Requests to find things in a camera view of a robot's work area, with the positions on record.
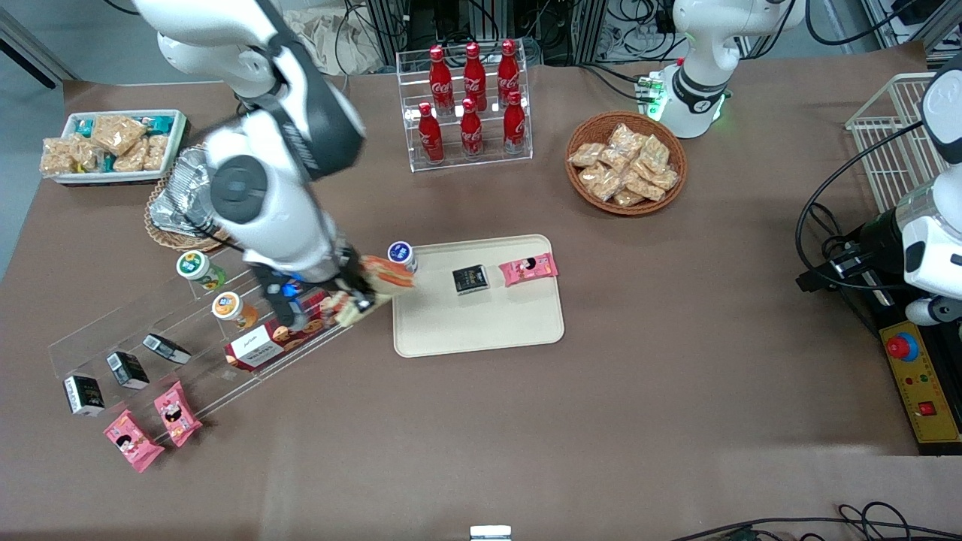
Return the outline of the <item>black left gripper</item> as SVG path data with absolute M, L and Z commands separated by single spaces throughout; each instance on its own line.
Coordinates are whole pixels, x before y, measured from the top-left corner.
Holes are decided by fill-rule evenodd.
M 880 213 L 857 229 L 857 246 L 864 267 L 861 278 L 867 286 L 890 290 L 906 287 L 901 239 L 896 209 Z M 834 267 L 815 267 L 798 275 L 796 284 L 803 292 L 838 291 L 838 284 L 844 280 Z

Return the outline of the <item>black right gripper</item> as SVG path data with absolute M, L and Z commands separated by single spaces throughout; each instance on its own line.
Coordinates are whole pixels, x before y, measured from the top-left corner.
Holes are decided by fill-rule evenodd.
M 350 244 L 334 247 L 323 254 L 318 264 L 300 270 L 252 251 L 252 271 L 274 311 L 276 322 L 292 331 L 305 328 L 308 316 L 299 301 L 302 288 L 285 286 L 291 280 L 328 292 L 347 292 L 360 313 L 367 312 L 376 303 L 376 292 L 365 277 L 360 255 Z

